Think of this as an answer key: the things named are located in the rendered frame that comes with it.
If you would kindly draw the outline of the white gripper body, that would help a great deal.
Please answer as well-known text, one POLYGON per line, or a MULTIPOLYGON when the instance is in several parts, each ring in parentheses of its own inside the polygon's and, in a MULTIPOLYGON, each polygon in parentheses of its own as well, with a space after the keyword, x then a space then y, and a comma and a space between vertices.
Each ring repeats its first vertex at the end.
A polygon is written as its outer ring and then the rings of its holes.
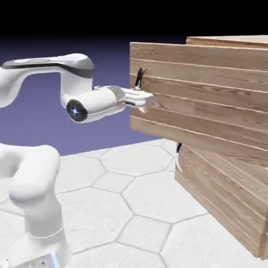
POLYGON ((136 88, 122 88, 125 94, 124 103, 133 107, 144 107, 152 102, 153 94, 136 88))

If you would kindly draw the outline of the light wood cabinet door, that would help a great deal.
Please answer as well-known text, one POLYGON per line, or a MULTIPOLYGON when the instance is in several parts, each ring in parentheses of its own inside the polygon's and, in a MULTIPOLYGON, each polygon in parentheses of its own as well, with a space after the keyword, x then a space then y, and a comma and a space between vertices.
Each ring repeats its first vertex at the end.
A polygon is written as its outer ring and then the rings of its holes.
POLYGON ((141 67, 154 99, 133 130, 268 166, 268 40, 132 42, 131 83, 141 67))

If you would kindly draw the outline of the light wood cabinet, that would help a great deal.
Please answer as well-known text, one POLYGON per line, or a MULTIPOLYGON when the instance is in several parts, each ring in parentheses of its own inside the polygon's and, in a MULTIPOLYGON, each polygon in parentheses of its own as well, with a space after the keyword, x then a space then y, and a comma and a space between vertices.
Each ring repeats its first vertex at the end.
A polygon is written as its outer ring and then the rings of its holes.
MULTIPOLYGON (((264 43, 268 35, 193 38, 264 43)), ((268 259, 268 166, 181 144, 176 180, 255 257, 268 259)))

